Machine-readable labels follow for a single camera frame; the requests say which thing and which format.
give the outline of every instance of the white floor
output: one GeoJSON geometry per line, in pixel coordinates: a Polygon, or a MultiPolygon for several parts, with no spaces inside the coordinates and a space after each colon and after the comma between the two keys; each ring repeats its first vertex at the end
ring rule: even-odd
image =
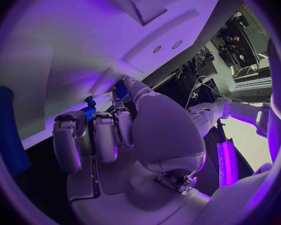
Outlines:
{"type": "MultiPolygon", "coordinates": [[[[206,47],[214,53],[213,64],[218,72],[214,76],[216,86],[222,95],[226,95],[235,89],[235,82],[233,81],[231,72],[226,66],[222,58],[219,56],[217,48],[209,41],[206,47]]],[[[248,123],[239,121],[235,118],[228,118],[222,120],[224,124],[224,131],[227,138],[233,138],[235,147],[248,161],[254,171],[256,171],[262,164],[271,163],[271,157],[268,147],[268,140],[256,134],[256,128],[248,123]]]]}

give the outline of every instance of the blue handle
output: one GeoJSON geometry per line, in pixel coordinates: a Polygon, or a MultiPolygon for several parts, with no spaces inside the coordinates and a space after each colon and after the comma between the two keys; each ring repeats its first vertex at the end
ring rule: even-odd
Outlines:
{"type": "Polygon", "coordinates": [[[0,152],[12,176],[31,166],[18,134],[13,92],[7,87],[0,87],[0,152]]]}

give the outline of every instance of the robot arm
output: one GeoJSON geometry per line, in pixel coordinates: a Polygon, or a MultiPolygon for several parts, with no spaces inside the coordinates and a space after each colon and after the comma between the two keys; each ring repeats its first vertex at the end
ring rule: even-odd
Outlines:
{"type": "Polygon", "coordinates": [[[245,123],[254,125],[256,133],[267,137],[268,117],[270,106],[254,106],[250,103],[232,102],[228,98],[220,97],[214,103],[200,103],[188,108],[190,117],[198,127],[202,137],[216,124],[218,119],[227,119],[230,116],[245,123]]]}

